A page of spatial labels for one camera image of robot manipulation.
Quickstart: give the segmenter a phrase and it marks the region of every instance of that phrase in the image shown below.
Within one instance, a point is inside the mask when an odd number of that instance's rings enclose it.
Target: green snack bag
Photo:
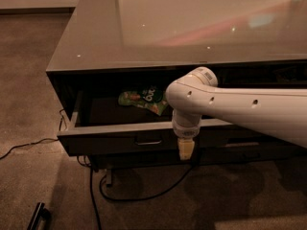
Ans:
[[[165,93],[152,86],[139,91],[125,91],[121,93],[118,98],[118,104],[147,108],[159,116],[161,116],[168,105]]]

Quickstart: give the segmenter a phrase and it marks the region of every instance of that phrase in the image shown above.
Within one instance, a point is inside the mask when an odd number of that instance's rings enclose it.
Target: floor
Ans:
[[[45,69],[69,17],[0,16],[0,156],[56,138],[61,105]],[[188,169],[118,170],[104,190],[117,198],[150,196]],[[38,202],[52,213],[46,228],[97,229],[89,172],[59,142],[15,149],[0,160],[0,229],[25,229]],[[103,199],[104,174],[93,175],[103,229],[307,229],[307,157],[198,167],[168,194],[140,202]]]

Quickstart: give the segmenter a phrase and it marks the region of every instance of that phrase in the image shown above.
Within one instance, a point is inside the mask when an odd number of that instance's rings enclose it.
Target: drawer handle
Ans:
[[[135,140],[134,143],[138,146],[159,145],[162,143],[162,140],[152,141],[152,142],[138,142]]]

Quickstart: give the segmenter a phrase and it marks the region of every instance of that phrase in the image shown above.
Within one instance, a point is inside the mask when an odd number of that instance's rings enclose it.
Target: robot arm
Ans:
[[[189,159],[201,115],[211,116],[307,148],[307,89],[218,88],[214,73],[199,67],[172,82],[166,98],[181,159]]]

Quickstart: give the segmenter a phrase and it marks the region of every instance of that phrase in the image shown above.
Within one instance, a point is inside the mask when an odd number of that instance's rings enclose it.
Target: brown floor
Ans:
[[[61,105],[45,69],[69,14],[0,16],[0,156],[10,147],[56,138]],[[172,185],[188,169],[118,170],[111,196],[140,197]],[[109,202],[99,193],[103,229],[307,229],[307,157],[192,170],[170,193],[142,202]],[[25,229],[38,202],[50,229],[97,229],[89,168],[59,142],[17,149],[0,160],[0,229]]]

